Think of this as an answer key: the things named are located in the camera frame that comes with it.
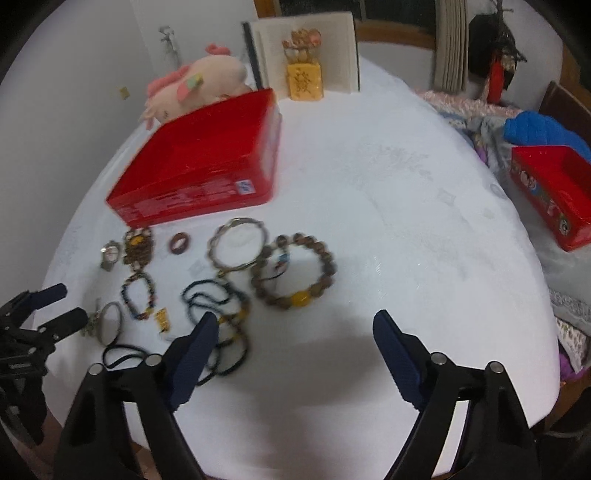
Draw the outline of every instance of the watch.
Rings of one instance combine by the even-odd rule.
[[[100,249],[101,263],[100,267],[107,272],[113,270],[113,265],[119,261],[121,256],[121,244],[111,240]]]

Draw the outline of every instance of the white wall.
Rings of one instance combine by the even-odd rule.
[[[494,11],[489,0],[466,0],[466,3],[468,21],[476,14]],[[537,110],[548,84],[560,79],[562,40],[525,0],[505,0],[504,7],[515,10],[505,13],[505,22],[515,36],[517,48],[528,62],[518,65],[515,77],[502,98],[524,109]],[[412,88],[427,89],[431,84],[434,53],[430,50],[362,43],[359,52],[402,78]],[[480,91],[480,85],[469,82],[464,95],[474,98]]]
[[[137,126],[153,76],[122,0],[66,0],[20,52],[0,85],[0,304],[41,287],[82,197]]]
[[[183,63],[206,55],[210,43],[224,45],[246,60],[241,23],[256,19],[253,0],[130,0],[139,29],[148,47],[154,70],[159,76],[174,69],[164,54],[158,29],[170,26]]]

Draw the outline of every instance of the white tablecloth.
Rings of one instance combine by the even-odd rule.
[[[434,110],[379,67],[363,59],[361,66],[362,93],[280,103],[284,125],[269,203],[154,228],[155,258],[147,271],[156,283],[157,309],[167,308],[175,335],[191,329],[180,293],[213,274],[206,242],[231,217],[263,220],[273,237],[314,235],[339,267],[335,285],[304,309],[282,312],[254,300],[248,362],[198,388],[176,413],[210,475],[383,478],[417,412],[402,401],[372,339],[380,309],[459,365],[502,362],[530,424],[556,400],[547,287],[512,203]],[[69,295],[40,311],[36,324],[74,306],[91,312],[97,297],[120,300],[129,269],[120,262],[102,271],[99,249],[121,241],[126,227],[104,199],[148,136],[142,127],[130,136],[78,208],[45,281],[64,282]],[[174,257],[167,242],[180,231],[192,244]],[[286,291],[307,287],[319,269],[312,254],[294,260],[282,278]],[[232,280],[251,291],[247,273]],[[157,331],[153,319],[127,317],[122,340],[164,352],[168,343]],[[59,343],[48,367],[65,385],[60,404],[72,401],[100,353],[95,340],[80,335]],[[129,411],[132,434],[145,443],[137,414]],[[452,464],[463,412],[456,412],[437,473]]]

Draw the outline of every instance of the red tray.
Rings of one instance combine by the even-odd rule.
[[[563,250],[591,243],[591,165],[570,147],[514,147],[511,177]]]
[[[196,110],[158,129],[106,201],[133,228],[265,203],[280,129],[270,89]]]

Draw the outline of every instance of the blue cloth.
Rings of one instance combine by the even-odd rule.
[[[504,137],[515,145],[567,145],[591,163],[591,150],[585,140],[566,130],[551,116],[521,112],[505,122]]]

